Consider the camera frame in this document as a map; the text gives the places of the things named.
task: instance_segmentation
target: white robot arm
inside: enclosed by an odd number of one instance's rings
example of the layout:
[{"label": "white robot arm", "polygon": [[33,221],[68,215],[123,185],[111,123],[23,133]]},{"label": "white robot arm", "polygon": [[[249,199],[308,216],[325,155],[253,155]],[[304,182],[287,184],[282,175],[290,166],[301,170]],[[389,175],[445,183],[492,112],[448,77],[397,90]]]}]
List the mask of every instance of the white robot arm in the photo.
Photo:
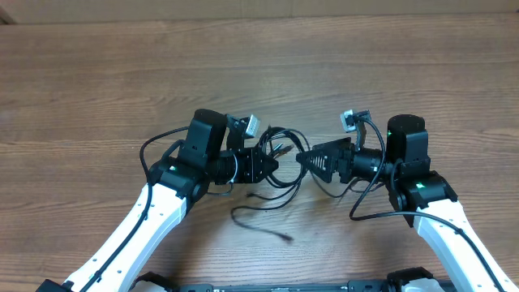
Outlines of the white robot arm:
[{"label": "white robot arm", "polygon": [[[387,152],[380,132],[371,122],[369,111],[344,115],[343,124],[350,125],[353,122],[357,123],[356,127],[362,127],[358,131],[359,135],[365,135],[366,132],[361,122],[369,123],[379,136],[382,150],[363,148],[364,139],[360,137],[357,147],[350,140],[342,139],[316,145],[313,150],[301,152],[296,158],[304,168],[327,183],[331,182],[335,171],[341,175],[342,183],[348,183],[352,176],[371,180],[370,186],[352,208],[350,218],[365,220],[385,217],[377,216],[384,215],[382,213],[353,216],[360,201],[382,174],[381,178],[384,177],[382,180],[390,191],[390,202],[396,210],[385,215],[405,215],[410,226],[417,230],[418,235],[425,239],[439,257],[458,292],[498,291],[499,285],[503,287],[502,291],[519,292],[471,228],[456,193],[444,178],[430,171],[431,160],[427,155],[427,131],[423,119],[411,115],[393,117],[388,124]],[[254,116],[237,120],[228,115],[199,109],[191,121],[187,141],[180,148],[178,157],[169,157],[175,144],[178,146],[175,143],[154,165],[151,174],[142,158],[144,149],[141,149],[141,161],[151,183],[144,186],[127,217],[101,249],[83,267],[72,273],[63,285],[47,280],[37,292],[164,290],[151,282],[140,281],[132,285],[160,241],[182,221],[193,204],[207,193],[209,181],[257,183],[277,169],[277,161],[272,157],[257,148],[243,147],[244,137],[254,136],[258,123]],[[240,149],[231,152],[232,155],[220,154],[226,127],[230,128],[228,148]],[[391,161],[386,162],[386,155]],[[148,202],[150,185],[151,203]],[[138,226],[147,204],[147,216]],[[420,213],[429,214],[429,217],[419,216]],[[469,240],[460,236],[453,229],[454,226]],[[133,236],[128,236],[137,227]],[[437,281],[428,280],[413,279],[396,289],[402,292],[442,290]]]},{"label": "white robot arm", "polygon": [[[143,221],[128,244],[103,272],[101,281],[96,281],[88,292],[127,292],[158,244],[186,216],[185,198],[178,198],[176,191],[161,184],[155,184],[152,188],[153,197],[151,208],[148,210],[148,218]],[[81,291],[130,233],[143,212],[147,197],[148,185],[143,187],[131,211],[101,249],[83,267],[65,280],[65,282],[73,283],[72,291]]]},{"label": "white robot arm", "polygon": [[[428,208],[418,208],[417,211],[442,218],[462,228],[481,252],[504,290],[519,291],[479,240],[459,201],[430,202]],[[472,247],[454,230],[438,221],[419,216],[414,217],[414,228],[436,253],[458,291],[497,291],[493,280]]]}]

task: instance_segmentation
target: table surface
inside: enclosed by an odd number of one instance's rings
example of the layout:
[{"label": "table surface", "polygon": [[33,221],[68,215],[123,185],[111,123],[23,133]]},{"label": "table surface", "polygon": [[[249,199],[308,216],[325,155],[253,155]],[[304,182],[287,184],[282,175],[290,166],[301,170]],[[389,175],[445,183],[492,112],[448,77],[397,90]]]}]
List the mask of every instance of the table surface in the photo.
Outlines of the table surface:
[{"label": "table surface", "polygon": [[[426,119],[431,168],[519,282],[519,15],[350,16],[0,27],[0,290],[63,281],[101,246],[145,183],[138,152],[198,108],[345,137],[338,115]],[[148,161],[182,135],[150,146]],[[372,131],[367,146],[377,147]],[[294,153],[277,175],[294,177]],[[333,183],[339,192],[345,186]],[[423,266],[446,273],[401,217],[353,222],[305,178],[273,212],[229,210],[266,183],[204,197],[144,272],[181,284],[321,283]],[[391,209],[387,191],[360,213]]]}]

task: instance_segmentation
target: cable connector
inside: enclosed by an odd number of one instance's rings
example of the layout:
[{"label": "cable connector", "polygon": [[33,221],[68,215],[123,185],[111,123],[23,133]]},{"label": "cable connector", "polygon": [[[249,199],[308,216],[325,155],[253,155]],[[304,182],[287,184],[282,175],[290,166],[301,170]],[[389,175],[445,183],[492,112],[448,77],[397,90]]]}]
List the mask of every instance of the cable connector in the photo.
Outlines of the cable connector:
[{"label": "cable connector", "polygon": [[245,129],[246,138],[250,139],[256,137],[256,133],[260,127],[260,122],[260,119],[258,119],[254,114],[251,114],[249,122],[247,123],[247,129]]},{"label": "cable connector", "polygon": [[278,150],[274,151],[273,157],[274,158],[282,157],[286,153],[290,152],[290,150],[292,150],[292,149],[294,149],[293,145],[288,145],[288,146],[286,146],[284,148],[278,149]]},{"label": "cable connector", "polygon": [[344,113],[340,115],[342,127],[346,133],[350,133],[357,130],[357,124],[359,123],[358,117],[362,117],[368,120],[371,120],[371,115],[369,110],[363,110],[358,113],[355,113],[353,109],[346,110]]},{"label": "cable connector", "polygon": [[341,118],[342,127],[346,133],[357,130],[357,125],[355,125],[354,121],[354,111],[352,109],[346,110],[339,117]]}]

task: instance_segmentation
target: black plastic housing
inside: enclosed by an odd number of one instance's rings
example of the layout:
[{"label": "black plastic housing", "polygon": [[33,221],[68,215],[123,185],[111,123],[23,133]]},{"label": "black plastic housing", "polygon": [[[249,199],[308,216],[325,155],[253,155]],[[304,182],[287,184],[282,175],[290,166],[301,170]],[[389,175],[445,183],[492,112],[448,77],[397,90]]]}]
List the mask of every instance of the black plastic housing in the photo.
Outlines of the black plastic housing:
[{"label": "black plastic housing", "polygon": [[227,118],[209,109],[198,109],[189,125],[178,159],[186,165],[204,170],[208,161],[217,159],[225,136]]},{"label": "black plastic housing", "polygon": [[388,121],[388,145],[386,160],[395,163],[399,158],[403,163],[399,177],[427,175],[431,158],[427,155],[429,135],[425,120],[412,114],[400,114]]},{"label": "black plastic housing", "polygon": [[[429,207],[430,202],[449,199],[457,201],[457,194],[448,182],[435,171],[427,175],[412,178],[400,178],[397,181],[397,191],[391,191],[389,202],[397,211],[416,211]],[[414,216],[406,215],[405,220],[413,227]]]},{"label": "black plastic housing", "polygon": [[71,292],[72,286],[73,283],[70,281],[64,283],[63,285],[59,285],[56,282],[46,279],[43,283],[41,283],[36,292]]},{"label": "black plastic housing", "polygon": [[347,137],[317,144],[311,151],[298,153],[295,160],[326,183],[332,181],[336,171],[341,176],[341,183],[349,183],[353,155],[354,145]]}]

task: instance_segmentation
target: black cable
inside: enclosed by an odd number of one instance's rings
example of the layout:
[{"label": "black cable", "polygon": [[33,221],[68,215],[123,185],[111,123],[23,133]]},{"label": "black cable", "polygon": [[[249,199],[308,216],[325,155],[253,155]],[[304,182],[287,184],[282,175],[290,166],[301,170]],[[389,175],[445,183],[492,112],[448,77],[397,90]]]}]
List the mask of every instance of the black cable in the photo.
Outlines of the black cable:
[{"label": "black cable", "polygon": [[357,210],[357,208],[360,205],[360,203],[362,202],[362,200],[364,200],[366,195],[369,193],[371,187],[373,187],[375,182],[379,179],[380,173],[382,172],[382,168],[384,167],[384,164],[386,162],[386,146],[384,144],[384,138],[382,138],[382,134],[380,133],[379,128],[377,128],[376,125],[369,119],[366,119],[363,117],[356,117],[356,119],[358,121],[367,123],[368,125],[371,126],[371,128],[373,128],[373,131],[375,131],[377,137],[379,138],[380,148],[382,150],[382,160],[380,160],[380,164],[379,164],[378,170],[375,173],[375,176],[370,181],[370,183],[367,185],[364,192],[360,195],[360,197],[358,198],[358,200],[355,202],[354,206],[352,207],[352,209],[350,211],[351,220],[355,220],[355,217],[354,217],[355,210]]},{"label": "black cable", "polygon": [[171,144],[171,146],[169,146],[168,150],[166,150],[164,152],[164,154],[162,154],[162,160],[165,161],[166,159],[168,159],[169,155],[171,155],[171,153],[173,153],[177,148],[178,146],[184,144],[184,140],[176,140],[175,143]]},{"label": "black cable", "polygon": [[[363,122],[368,123],[373,128],[373,130],[375,131],[377,137],[379,138],[380,147],[382,148],[382,161],[380,162],[379,170],[377,171],[375,177],[371,180],[370,184],[366,187],[364,192],[358,198],[357,202],[355,202],[355,205],[352,207],[352,209],[350,211],[350,219],[354,220],[354,221],[363,221],[363,220],[375,219],[375,218],[381,218],[381,217],[411,215],[411,216],[425,217],[425,218],[429,218],[429,219],[438,221],[439,223],[442,223],[442,224],[450,227],[451,229],[453,229],[456,234],[459,234],[470,245],[470,247],[472,248],[472,250],[474,251],[474,253],[478,257],[478,259],[481,261],[481,264],[483,265],[483,267],[487,271],[488,276],[494,282],[494,285],[497,288],[497,290],[499,292],[504,292],[503,286],[497,280],[497,277],[495,276],[494,272],[490,268],[490,265],[487,263],[487,261],[483,257],[482,253],[479,251],[478,247],[476,247],[476,245],[474,244],[472,239],[470,239],[470,237],[465,233],[465,231],[463,229],[458,228],[453,223],[451,223],[449,221],[446,221],[445,219],[442,219],[440,217],[431,215],[431,214],[420,213],[420,212],[415,212],[415,211],[393,211],[393,212],[376,213],[376,214],[365,215],[365,216],[360,216],[360,217],[355,217],[354,216],[355,210],[360,205],[362,200],[364,200],[364,197],[366,197],[366,195],[369,192],[369,190],[371,189],[371,186],[373,185],[373,183],[375,183],[376,179],[378,179],[380,171],[382,170],[382,165],[385,163],[385,158],[386,158],[385,157],[384,139],[382,138],[382,134],[380,133],[378,127],[370,120],[367,120],[365,118],[358,118],[358,119],[363,121]],[[391,183],[391,188],[392,188],[393,191],[398,191],[396,189],[396,186],[395,186],[395,173],[397,172],[398,165],[400,165],[402,162],[403,162],[402,160],[395,161],[395,165],[393,166],[393,169],[391,171],[391,182],[390,183]]]},{"label": "black cable", "polygon": [[[295,129],[286,129],[284,127],[269,127],[266,130],[266,132],[264,132],[259,138],[259,142],[258,142],[259,150],[261,152],[263,152],[265,155],[268,155],[267,147],[270,146],[271,151],[273,150],[272,141],[286,138],[286,139],[290,139],[294,143],[295,147],[298,149],[299,152],[305,152],[305,148],[303,147],[301,140],[298,138],[298,135],[300,135],[303,138],[308,150],[310,150],[310,144],[308,143],[307,138],[305,137],[305,135],[302,132],[295,130]],[[308,172],[308,170],[301,165],[298,177],[291,182],[283,182],[280,179],[276,178],[276,176],[274,174],[270,174],[266,178],[266,180],[271,186],[273,186],[275,188],[280,188],[280,189],[288,188],[288,190],[285,191],[283,194],[272,197],[272,198],[264,197],[264,196],[258,195],[256,193],[249,193],[249,194],[247,194],[247,197],[255,197],[260,200],[273,201],[273,200],[279,200],[279,199],[283,198],[284,196],[288,195],[290,192],[292,192],[292,195],[290,196],[290,198],[288,200],[286,200],[284,203],[279,204],[274,207],[251,207],[251,206],[246,206],[246,205],[234,207],[230,211],[230,216],[231,216],[231,219],[233,220],[234,224],[236,224],[242,228],[245,228],[245,229],[261,231],[261,232],[268,233],[268,234],[274,234],[276,236],[279,236],[280,238],[282,238],[285,241],[292,241],[293,239],[289,235],[281,234],[276,231],[266,230],[266,229],[262,229],[259,227],[255,227],[252,225],[242,223],[236,218],[235,213],[236,213],[236,211],[241,210],[241,209],[254,210],[254,211],[271,211],[271,210],[277,210],[279,208],[285,207],[298,194],[299,188],[301,187],[301,181],[305,177],[307,172]]]},{"label": "black cable", "polygon": [[223,195],[230,195],[230,193],[231,193],[231,192],[233,191],[233,189],[234,189],[234,184],[233,184],[232,182],[229,182],[229,185],[230,185],[230,189],[229,189],[228,191],[224,191],[224,192],[222,192],[222,193],[215,193],[215,192],[210,192],[210,191],[208,191],[207,194],[208,194],[208,195],[221,195],[221,196],[223,196]]},{"label": "black cable", "polygon": [[[317,177],[313,174],[313,173],[310,173],[312,178],[314,179],[314,182],[317,184],[317,187],[319,187],[319,189],[327,196],[333,198],[333,199],[339,199],[341,197],[343,197],[348,191],[351,191],[351,192],[354,192],[354,193],[362,193],[363,191],[360,191],[360,190],[354,190],[353,187],[357,185],[357,183],[359,182],[369,182],[367,181],[366,179],[363,179],[363,178],[354,178],[349,184],[348,186],[346,187],[346,189],[339,195],[334,195],[332,193],[330,193],[329,191],[327,191],[318,181]],[[376,191],[378,189],[380,189],[381,187],[383,187],[385,184],[383,182],[379,183],[378,185],[376,185],[375,187],[373,187],[370,191]]]},{"label": "black cable", "polygon": [[166,137],[167,135],[171,135],[173,133],[177,133],[177,132],[180,132],[180,131],[185,131],[188,128],[189,127],[181,127],[181,128],[178,128],[178,129],[175,129],[175,130],[172,130],[172,131],[167,131],[166,133],[157,135],[157,136],[151,138],[150,140],[144,142],[144,144],[140,148],[140,152],[139,152],[140,164],[143,166],[144,174],[146,175],[146,183],[148,184],[148,199],[146,201],[146,205],[144,207],[144,210],[141,213],[141,215],[139,217],[139,220],[137,221],[137,223],[135,223],[135,226],[130,231],[130,233],[126,236],[126,238],[122,241],[122,243],[118,246],[118,248],[112,253],[112,255],[106,260],[106,262],[93,274],[92,278],[90,278],[90,280],[87,282],[87,284],[79,292],[87,291],[90,288],[90,286],[92,286],[96,281],[100,281],[101,280],[101,274],[114,261],[114,259],[122,251],[122,249],[128,244],[128,242],[130,242],[130,239],[133,237],[135,232],[137,232],[137,229],[141,226],[143,221],[148,217],[148,210],[150,208],[150,205],[152,204],[153,187],[152,187],[152,184],[151,184],[152,180],[151,180],[151,177],[150,177],[149,169],[146,166],[146,161],[144,160],[144,149],[146,148],[146,146],[148,146],[151,142],[153,142],[155,140],[158,140],[160,138]]},{"label": "black cable", "polygon": [[463,229],[458,228],[453,223],[446,221],[445,219],[442,219],[440,217],[437,217],[437,216],[434,216],[431,214],[427,214],[427,213],[412,212],[412,211],[394,211],[394,212],[384,212],[384,213],[377,213],[377,214],[355,217],[352,220],[362,221],[362,220],[368,220],[368,219],[390,217],[390,216],[404,216],[404,215],[420,216],[420,217],[429,218],[429,219],[438,221],[439,223],[444,224],[444,225],[450,227],[451,229],[453,229],[456,234],[459,234],[470,245],[470,247],[472,248],[472,250],[478,257],[479,261],[481,261],[481,265],[487,271],[488,276],[494,282],[494,285],[497,288],[497,290],[499,292],[504,292],[503,286],[497,280],[497,277],[495,276],[494,272],[490,268],[490,265],[487,263],[487,260],[485,260],[485,258],[483,257],[483,254],[479,251],[478,247],[476,247],[476,245],[472,241],[472,239],[470,239],[469,235],[467,235]]}]

